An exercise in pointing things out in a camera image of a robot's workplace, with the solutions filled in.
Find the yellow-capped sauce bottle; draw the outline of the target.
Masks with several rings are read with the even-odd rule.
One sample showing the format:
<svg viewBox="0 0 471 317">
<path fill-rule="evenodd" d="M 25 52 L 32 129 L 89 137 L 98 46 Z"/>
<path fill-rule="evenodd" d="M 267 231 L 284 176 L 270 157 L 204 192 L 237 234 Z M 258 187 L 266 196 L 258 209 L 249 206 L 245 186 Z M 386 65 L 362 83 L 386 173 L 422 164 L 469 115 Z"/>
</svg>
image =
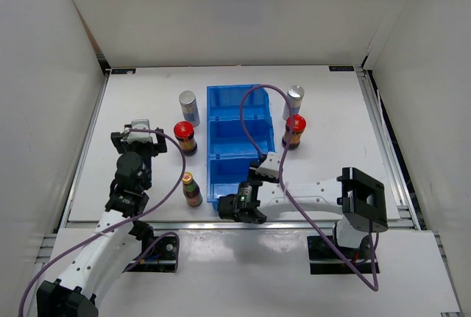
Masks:
<svg viewBox="0 0 471 317">
<path fill-rule="evenodd" d="M 186 171 L 182 178 L 183 195 L 186 203 L 190 207 L 198 207 L 202 203 L 202 194 L 193 174 Z"/>
</svg>

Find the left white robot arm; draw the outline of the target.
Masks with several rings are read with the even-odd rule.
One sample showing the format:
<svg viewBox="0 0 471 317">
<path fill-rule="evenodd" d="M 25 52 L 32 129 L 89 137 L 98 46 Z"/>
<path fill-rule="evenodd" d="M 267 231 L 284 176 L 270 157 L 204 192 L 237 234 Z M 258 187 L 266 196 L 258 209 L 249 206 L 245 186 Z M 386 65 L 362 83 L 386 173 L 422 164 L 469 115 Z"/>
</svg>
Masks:
<svg viewBox="0 0 471 317">
<path fill-rule="evenodd" d="M 167 151 L 168 137 L 145 120 L 110 137 L 119 157 L 105 211 L 92 236 L 52 259 L 77 253 L 57 278 L 40 284 L 38 316 L 97 316 L 101 299 L 125 268 L 153 253 L 153 230 L 141 218 L 149 213 L 152 159 Z"/>
</svg>

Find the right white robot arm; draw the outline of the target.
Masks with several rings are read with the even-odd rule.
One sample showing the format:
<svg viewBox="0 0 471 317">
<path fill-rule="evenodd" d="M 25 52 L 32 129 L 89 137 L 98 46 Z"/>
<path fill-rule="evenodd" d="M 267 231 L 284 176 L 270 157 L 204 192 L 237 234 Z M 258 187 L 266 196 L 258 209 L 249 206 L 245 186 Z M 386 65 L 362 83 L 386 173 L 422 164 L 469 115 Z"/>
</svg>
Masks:
<svg viewBox="0 0 471 317">
<path fill-rule="evenodd" d="M 236 193 L 221 196 L 216 207 L 224 220 L 263 224 L 299 210 L 341 216 L 334 224 L 331 251 L 349 257 L 369 233 L 388 230 L 384 185 L 357 168 L 343 168 L 334 179 L 312 185 L 281 185 L 280 162 L 266 158 L 249 165 Z"/>
</svg>

